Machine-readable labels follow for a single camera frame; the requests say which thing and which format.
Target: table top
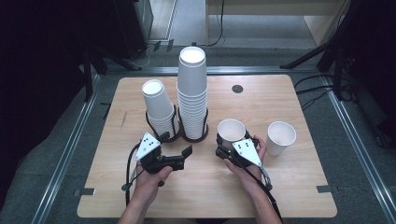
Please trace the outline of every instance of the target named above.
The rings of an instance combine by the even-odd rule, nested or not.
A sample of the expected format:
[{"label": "table top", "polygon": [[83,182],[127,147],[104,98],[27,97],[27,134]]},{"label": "table top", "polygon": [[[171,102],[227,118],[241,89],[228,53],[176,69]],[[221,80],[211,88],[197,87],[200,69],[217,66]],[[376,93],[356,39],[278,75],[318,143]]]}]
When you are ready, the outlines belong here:
[{"label": "table top", "polygon": [[[128,155],[144,132],[154,135],[146,122],[141,91],[150,79],[159,79],[177,106],[177,77],[120,80],[85,185],[95,193],[81,196],[80,217],[120,217],[125,209],[121,186]],[[207,81],[208,136],[199,143],[179,137],[162,145],[165,156],[180,155],[189,145],[193,152],[185,169],[173,172],[160,188],[147,217],[254,217],[239,180],[215,155],[217,127],[223,119],[240,120],[251,135],[264,140],[271,122],[291,124],[297,132],[294,144],[277,157],[266,155],[263,161],[280,213],[282,217],[334,217],[337,209],[332,194],[317,190],[328,183],[290,77],[215,76]],[[242,86],[243,91],[233,92],[234,85]]]}]

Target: gray carpet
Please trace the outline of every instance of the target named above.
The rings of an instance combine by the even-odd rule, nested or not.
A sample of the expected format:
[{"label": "gray carpet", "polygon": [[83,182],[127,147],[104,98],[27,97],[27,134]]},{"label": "gray carpet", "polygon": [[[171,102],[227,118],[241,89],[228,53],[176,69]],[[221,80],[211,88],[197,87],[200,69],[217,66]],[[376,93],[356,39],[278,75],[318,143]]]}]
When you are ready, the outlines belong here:
[{"label": "gray carpet", "polygon": [[[147,67],[175,67],[181,47],[174,47],[166,52],[166,47],[148,52],[150,63]],[[208,66],[277,66],[288,63],[308,52],[309,49],[205,49]],[[144,64],[147,58],[142,55],[136,63]],[[302,66],[313,66],[318,62],[316,57]],[[74,156],[68,167],[54,204],[49,211],[46,223],[116,223],[114,218],[80,218],[77,216],[79,197],[75,189],[82,189],[90,170],[93,155],[104,127],[107,106],[111,103],[115,89],[122,77],[138,76],[138,72],[127,71],[114,63],[108,64],[110,71],[101,76],[97,98]],[[315,74],[290,74],[294,83],[304,77]],[[299,85],[303,90],[320,86],[320,78],[310,79]],[[323,91],[312,91],[299,95],[301,104],[317,97]],[[84,90],[76,96],[74,102],[63,114],[49,138],[32,150],[21,163],[16,177],[9,189],[7,202],[0,214],[0,223],[30,223],[35,215],[41,197],[49,183],[52,172],[64,150],[66,142],[78,118],[84,99]],[[349,103],[348,109],[362,130],[364,139],[372,139],[369,126],[359,108]],[[304,111],[304,115],[318,151],[323,170],[330,186],[339,188],[333,194],[338,214],[333,218],[291,218],[289,223],[388,223],[375,197],[371,186],[361,169],[358,158],[353,151],[347,135],[328,96],[324,96]],[[370,145],[373,152],[378,150]],[[394,151],[388,156],[395,156]],[[147,220],[147,223],[181,223],[191,220]],[[253,219],[234,219],[227,223],[254,223]]]}]

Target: person's arm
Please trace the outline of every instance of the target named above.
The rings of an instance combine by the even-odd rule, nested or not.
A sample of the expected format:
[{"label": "person's arm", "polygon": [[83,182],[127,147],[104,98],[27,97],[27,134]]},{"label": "person's arm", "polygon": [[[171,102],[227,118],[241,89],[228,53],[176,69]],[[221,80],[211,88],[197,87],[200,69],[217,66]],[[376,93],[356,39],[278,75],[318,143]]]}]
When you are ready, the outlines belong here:
[{"label": "person's arm", "polygon": [[[136,173],[142,172],[142,166],[137,164]],[[158,193],[158,183],[165,181],[172,173],[172,167],[166,166],[158,174],[151,175],[146,171],[136,179],[134,194],[124,210],[119,224],[143,223],[149,206],[154,202]]]},{"label": "person's arm", "polygon": [[[262,141],[262,139],[259,136],[255,135],[254,138],[259,140],[260,148],[258,150],[258,154],[260,160],[262,161],[265,155],[265,151],[267,150],[267,147],[264,141]],[[240,167],[237,167],[229,160],[224,160],[224,162],[228,167],[228,169],[230,169],[234,174],[236,174],[239,177],[239,180],[242,183],[242,187],[245,190],[245,193],[247,194],[247,198],[249,199],[252,205],[257,223],[260,224],[282,223],[279,217],[277,216],[274,207],[271,205],[269,199],[267,198],[267,195],[262,190],[262,188],[260,188],[260,186],[256,183],[256,181],[250,175],[248,175],[246,171],[244,171]],[[262,172],[260,171],[260,168],[258,166],[250,165],[247,168],[252,174],[256,176],[256,178],[261,179]]]}]

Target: paper cup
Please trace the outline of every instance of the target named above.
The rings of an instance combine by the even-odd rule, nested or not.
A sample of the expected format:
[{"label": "paper cup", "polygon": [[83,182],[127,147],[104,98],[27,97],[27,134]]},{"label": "paper cup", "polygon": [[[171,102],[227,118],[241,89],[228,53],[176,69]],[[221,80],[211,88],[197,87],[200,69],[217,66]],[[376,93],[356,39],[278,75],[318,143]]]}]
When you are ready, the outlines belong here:
[{"label": "paper cup", "polygon": [[196,96],[205,91],[206,57],[197,47],[186,47],[179,55],[177,89],[185,95]]},{"label": "paper cup", "polygon": [[245,125],[237,119],[225,119],[218,126],[218,133],[223,141],[222,145],[233,149],[233,143],[245,137]]},{"label": "paper cup", "polygon": [[142,86],[142,92],[151,118],[165,119],[173,112],[173,104],[160,80],[147,81]]},{"label": "paper cup", "polygon": [[267,153],[277,156],[282,151],[294,143],[297,134],[294,128],[286,122],[275,121],[268,127]]}]

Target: tall stack of cups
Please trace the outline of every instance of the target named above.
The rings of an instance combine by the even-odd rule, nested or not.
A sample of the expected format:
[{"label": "tall stack of cups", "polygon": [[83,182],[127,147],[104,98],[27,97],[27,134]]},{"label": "tall stack of cups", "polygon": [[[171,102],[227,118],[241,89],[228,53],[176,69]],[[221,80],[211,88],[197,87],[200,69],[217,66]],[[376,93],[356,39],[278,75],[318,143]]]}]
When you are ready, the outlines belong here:
[{"label": "tall stack of cups", "polygon": [[186,47],[180,52],[177,97],[185,137],[203,138],[207,132],[207,79],[206,56],[200,48]]},{"label": "tall stack of cups", "polygon": [[177,137],[179,124],[175,106],[169,99],[165,86],[158,79],[147,81],[142,86],[147,108],[148,122],[159,136],[169,132],[170,139]]}]

